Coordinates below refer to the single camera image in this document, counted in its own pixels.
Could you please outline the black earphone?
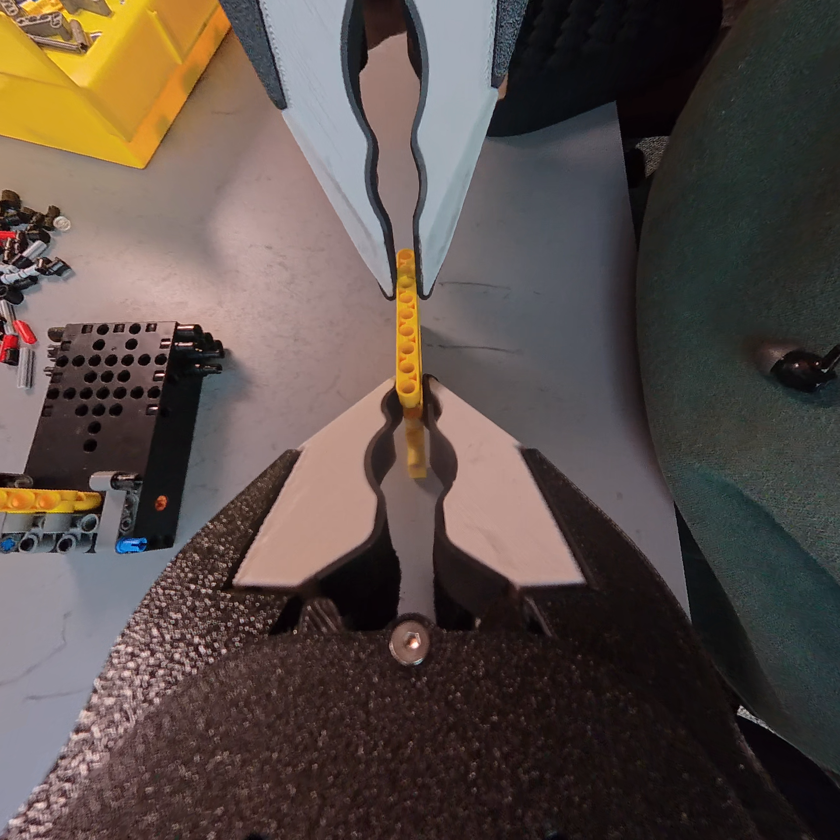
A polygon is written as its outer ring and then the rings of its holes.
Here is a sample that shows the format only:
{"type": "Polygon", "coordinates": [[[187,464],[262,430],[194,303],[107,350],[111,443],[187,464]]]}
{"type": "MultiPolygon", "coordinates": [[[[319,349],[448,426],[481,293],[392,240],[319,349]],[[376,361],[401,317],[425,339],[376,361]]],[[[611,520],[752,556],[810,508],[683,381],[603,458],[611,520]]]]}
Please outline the black earphone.
{"type": "Polygon", "coordinates": [[[838,344],[824,353],[816,353],[798,343],[763,342],[757,346],[753,357],[766,379],[798,392],[819,392],[837,380],[838,344]]]}

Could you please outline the person's black pants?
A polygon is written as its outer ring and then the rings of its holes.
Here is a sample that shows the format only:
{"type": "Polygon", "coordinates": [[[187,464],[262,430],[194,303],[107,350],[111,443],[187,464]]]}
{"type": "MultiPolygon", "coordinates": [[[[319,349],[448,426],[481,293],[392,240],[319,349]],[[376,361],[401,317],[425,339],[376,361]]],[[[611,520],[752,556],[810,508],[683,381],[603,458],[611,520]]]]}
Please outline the person's black pants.
{"type": "Polygon", "coordinates": [[[720,1],[530,1],[487,135],[547,128],[692,67],[720,1]]]}

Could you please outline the long yellow lego beam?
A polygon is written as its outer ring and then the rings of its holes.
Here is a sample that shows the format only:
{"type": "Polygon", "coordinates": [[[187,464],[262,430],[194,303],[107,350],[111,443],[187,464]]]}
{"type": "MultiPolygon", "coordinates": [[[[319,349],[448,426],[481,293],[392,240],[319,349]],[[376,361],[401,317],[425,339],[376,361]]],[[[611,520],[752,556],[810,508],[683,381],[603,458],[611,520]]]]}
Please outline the long yellow lego beam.
{"type": "Polygon", "coordinates": [[[395,389],[403,408],[418,417],[423,406],[423,370],[414,251],[399,250],[395,262],[395,389]]]}

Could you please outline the grey fabric chair seat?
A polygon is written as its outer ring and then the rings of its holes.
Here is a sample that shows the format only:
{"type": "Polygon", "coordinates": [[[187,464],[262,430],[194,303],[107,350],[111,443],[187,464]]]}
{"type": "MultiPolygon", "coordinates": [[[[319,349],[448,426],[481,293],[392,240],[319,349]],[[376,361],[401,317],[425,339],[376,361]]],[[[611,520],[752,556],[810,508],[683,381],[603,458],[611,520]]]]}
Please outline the grey fabric chair seat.
{"type": "Polygon", "coordinates": [[[643,138],[623,136],[623,156],[628,188],[634,189],[640,186],[657,170],[668,142],[668,135],[643,138]]]}

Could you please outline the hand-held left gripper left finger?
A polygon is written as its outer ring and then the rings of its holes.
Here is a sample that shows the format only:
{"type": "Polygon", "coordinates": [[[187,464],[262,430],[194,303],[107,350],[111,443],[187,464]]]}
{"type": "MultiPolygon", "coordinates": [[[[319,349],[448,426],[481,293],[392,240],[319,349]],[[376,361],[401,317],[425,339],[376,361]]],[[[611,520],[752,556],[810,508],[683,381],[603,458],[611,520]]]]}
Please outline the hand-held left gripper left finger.
{"type": "Polygon", "coordinates": [[[385,627],[396,616],[401,572],[382,481],[402,419],[386,380],[302,444],[234,586],[323,596],[353,629],[385,627]]]}

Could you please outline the heap of grey blue pieces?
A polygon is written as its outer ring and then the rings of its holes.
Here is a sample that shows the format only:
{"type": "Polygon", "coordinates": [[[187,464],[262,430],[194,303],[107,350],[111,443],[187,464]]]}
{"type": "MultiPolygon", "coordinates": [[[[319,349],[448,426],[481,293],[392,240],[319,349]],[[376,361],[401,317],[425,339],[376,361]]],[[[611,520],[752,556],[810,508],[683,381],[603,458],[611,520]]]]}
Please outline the heap of grey blue pieces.
{"type": "Polygon", "coordinates": [[[2,1],[2,12],[37,46],[62,53],[84,55],[102,36],[79,20],[81,13],[107,18],[105,1],[2,1]]]}

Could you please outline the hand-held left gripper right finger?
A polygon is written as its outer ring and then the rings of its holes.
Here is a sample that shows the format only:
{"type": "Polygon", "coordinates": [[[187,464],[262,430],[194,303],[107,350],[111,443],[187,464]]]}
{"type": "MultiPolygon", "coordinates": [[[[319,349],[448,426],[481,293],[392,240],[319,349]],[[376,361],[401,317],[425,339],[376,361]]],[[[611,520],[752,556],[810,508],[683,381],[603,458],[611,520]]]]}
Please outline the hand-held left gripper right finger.
{"type": "Polygon", "coordinates": [[[443,484],[433,550],[438,624],[471,628],[504,599],[584,585],[519,441],[432,376],[424,394],[431,464],[443,484]]]}

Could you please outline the yellow lego beam with pins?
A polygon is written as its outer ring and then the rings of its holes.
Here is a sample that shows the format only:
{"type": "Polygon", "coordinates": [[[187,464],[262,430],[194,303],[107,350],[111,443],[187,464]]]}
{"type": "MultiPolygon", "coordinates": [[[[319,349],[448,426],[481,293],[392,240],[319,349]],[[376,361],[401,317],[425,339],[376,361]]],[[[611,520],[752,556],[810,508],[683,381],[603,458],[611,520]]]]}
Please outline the yellow lego beam with pins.
{"type": "Polygon", "coordinates": [[[419,402],[412,407],[405,406],[403,414],[406,429],[408,475],[415,480],[424,479],[427,477],[427,458],[423,402],[419,402]]]}

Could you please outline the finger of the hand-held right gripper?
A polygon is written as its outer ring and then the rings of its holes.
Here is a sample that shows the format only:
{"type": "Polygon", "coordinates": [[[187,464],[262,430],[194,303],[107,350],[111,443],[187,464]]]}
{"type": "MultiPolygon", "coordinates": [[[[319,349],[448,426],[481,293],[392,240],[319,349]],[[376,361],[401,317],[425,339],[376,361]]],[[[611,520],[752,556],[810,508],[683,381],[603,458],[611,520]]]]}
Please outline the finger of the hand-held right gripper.
{"type": "Polygon", "coordinates": [[[406,11],[421,67],[412,132],[416,278],[421,298],[429,298],[497,102],[491,84],[497,3],[410,1],[406,11]]]}
{"type": "Polygon", "coordinates": [[[346,1],[259,6],[283,118],[383,295],[393,299],[392,226],[375,183],[377,142],[361,106],[361,11],[346,1]]]}

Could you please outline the black lego base block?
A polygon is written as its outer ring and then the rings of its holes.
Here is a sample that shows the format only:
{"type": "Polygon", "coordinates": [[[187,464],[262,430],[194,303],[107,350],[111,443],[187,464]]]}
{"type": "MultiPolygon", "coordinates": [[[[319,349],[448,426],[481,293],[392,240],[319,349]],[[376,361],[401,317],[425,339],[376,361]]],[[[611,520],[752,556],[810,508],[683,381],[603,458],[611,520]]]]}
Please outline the black lego base block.
{"type": "Polygon", "coordinates": [[[198,324],[48,331],[49,387],[22,474],[2,488],[94,491],[97,510],[2,512],[2,553],[141,553],[175,541],[204,377],[220,340],[198,324]]]}

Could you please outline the pile of small lego parts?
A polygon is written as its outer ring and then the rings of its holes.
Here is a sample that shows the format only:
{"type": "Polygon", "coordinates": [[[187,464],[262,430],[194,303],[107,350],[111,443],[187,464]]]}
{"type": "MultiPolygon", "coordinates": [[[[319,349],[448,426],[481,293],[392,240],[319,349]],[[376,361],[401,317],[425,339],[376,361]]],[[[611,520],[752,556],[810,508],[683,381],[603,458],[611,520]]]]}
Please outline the pile of small lego parts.
{"type": "Polygon", "coordinates": [[[13,190],[1,194],[1,363],[15,368],[17,388],[30,389],[35,382],[37,337],[16,307],[25,292],[42,279],[62,278],[71,273],[67,262],[49,252],[55,233],[70,229],[69,218],[49,205],[40,212],[23,204],[13,190]]]}

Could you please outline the yellow storage bin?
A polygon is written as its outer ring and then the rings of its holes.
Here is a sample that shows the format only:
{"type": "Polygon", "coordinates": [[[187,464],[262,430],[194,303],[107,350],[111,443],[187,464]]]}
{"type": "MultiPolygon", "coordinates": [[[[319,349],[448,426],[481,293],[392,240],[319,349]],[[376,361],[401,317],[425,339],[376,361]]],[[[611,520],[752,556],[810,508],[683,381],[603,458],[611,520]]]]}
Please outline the yellow storage bin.
{"type": "Polygon", "coordinates": [[[143,168],[225,37],[216,1],[107,1],[84,55],[43,49],[1,13],[1,134],[143,168]]]}

